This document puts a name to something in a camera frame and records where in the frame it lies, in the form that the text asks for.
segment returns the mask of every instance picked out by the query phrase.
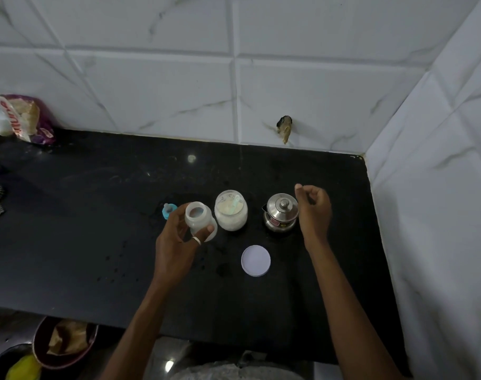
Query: person's left hand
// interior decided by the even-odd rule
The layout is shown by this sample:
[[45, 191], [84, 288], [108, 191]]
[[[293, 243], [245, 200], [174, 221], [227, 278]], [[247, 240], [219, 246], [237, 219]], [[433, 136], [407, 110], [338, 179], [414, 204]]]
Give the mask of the person's left hand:
[[[153, 284], [163, 286], [166, 290], [175, 287], [186, 276], [193, 263], [199, 243], [195, 239], [184, 242], [182, 239], [188, 230], [184, 221], [187, 204], [174, 210], [165, 224], [165, 228], [156, 239], [155, 275]], [[203, 244], [214, 227], [208, 225], [199, 230], [195, 236]]]

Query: purple package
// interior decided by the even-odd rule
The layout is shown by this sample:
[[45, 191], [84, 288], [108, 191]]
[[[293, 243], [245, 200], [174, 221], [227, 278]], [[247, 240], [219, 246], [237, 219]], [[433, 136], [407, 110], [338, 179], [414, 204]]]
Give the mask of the purple package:
[[22, 95], [0, 95], [0, 109], [9, 118], [12, 130], [21, 140], [33, 144], [54, 143], [56, 122], [40, 99]]

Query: red bowl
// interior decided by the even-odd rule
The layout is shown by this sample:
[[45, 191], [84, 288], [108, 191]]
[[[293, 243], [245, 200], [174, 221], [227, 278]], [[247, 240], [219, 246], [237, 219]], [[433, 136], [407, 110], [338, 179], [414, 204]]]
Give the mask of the red bowl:
[[88, 324], [86, 327], [86, 339], [88, 341], [88, 347], [75, 353], [73, 355], [54, 356], [48, 355], [49, 341], [51, 340], [54, 327], [63, 319], [58, 317], [46, 316], [37, 327], [35, 336], [33, 337], [32, 349], [36, 360], [47, 369], [64, 369], [82, 359], [93, 346], [98, 334], [98, 325]]

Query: clothing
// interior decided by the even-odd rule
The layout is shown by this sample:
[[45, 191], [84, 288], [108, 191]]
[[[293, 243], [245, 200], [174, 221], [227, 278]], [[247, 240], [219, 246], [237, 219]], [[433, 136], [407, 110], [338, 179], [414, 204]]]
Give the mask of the clothing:
[[303, 378], [270, 363], [242, 368], [231, 363], [209, 363], [177, 372], [170, 380], [303, 380]]

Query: translucent plastic bottle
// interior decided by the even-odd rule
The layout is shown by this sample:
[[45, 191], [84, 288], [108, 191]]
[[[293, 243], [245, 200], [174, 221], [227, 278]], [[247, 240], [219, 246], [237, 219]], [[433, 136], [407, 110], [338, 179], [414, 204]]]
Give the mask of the translucent plastic bottle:
[[216, 233], [218, 233], [218, 223], [214, 217], [212, 217], [211, 209], [200, 201], [194, 201], [186, 207], [184, 221], [186, 221], [193, 236], [195, 236], [195, 234], [202, 228], [212, 224], [214, 226], [214, 231], [206, 241], [211, 241], [214, 236], [216, 236]]
[[214, 214], [224, 230], [239, 230], [248, 220], [248, 204], [239, 192], [230, 189], [219, 194]]

